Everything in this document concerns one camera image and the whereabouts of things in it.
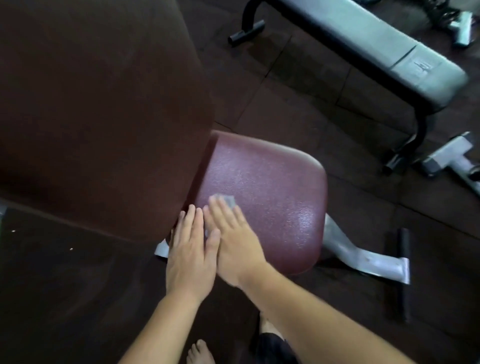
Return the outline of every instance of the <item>hand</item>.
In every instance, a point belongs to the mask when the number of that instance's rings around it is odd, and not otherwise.
[[[232,211],[222,197],[215,196],[208,203],[204,207],[206,227],[221,232],[218,275],[229,285],[242,288],[242,281],[252,269],[266,263],[262,246],[240,207],[235,206]]]
[[[190,205],[180,212],[170,241],[167,263],[167,294],[179,292],[196,300],[198,305],[212,290],[216,276],[216,256],[220,231],[211,230],[204,249],[204,215],[201,208]]]

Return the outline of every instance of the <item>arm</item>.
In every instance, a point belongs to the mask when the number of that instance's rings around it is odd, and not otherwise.
[[[167,294],[119,364],[177,364],[200,303],[216,276],[220,232],[213,230],[204,249],[201,209],[182,211],[167,263]]]
[[[239,287],[282,333],[305,364],[412,364],[389,343],[297,286],[269,265],[241,209],[222,198],[204,207],[221,231],[218,274]]]

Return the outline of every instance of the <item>foot pad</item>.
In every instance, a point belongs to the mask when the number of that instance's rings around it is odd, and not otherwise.
[[[259,22],[256,22],[253,25],[252,29],[250,29],[246,32],[243,31],[243,30],[240,30],[238,33],[235,33],[235,34],[229,36],[228,37],[228,43],[232,47],[236,47],[237,45],[254,38],[257,34],[259,34],[264,29],[265,29],[265,21],[260,20]]]

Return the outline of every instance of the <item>right hand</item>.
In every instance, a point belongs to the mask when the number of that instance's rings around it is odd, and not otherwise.
[[[204,219],[209,231],[220,229],[218,275],[229,285],[240,287],[257,265],[266,263],[257,235],[245,219],[240,207],[233,210],[222,197],[211,196],[204,207]]]

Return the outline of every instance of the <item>brown padded backrest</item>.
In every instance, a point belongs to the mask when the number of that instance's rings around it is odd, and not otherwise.
[[[0,0],[0,197],[161,240],[212,121],[174,0]]]

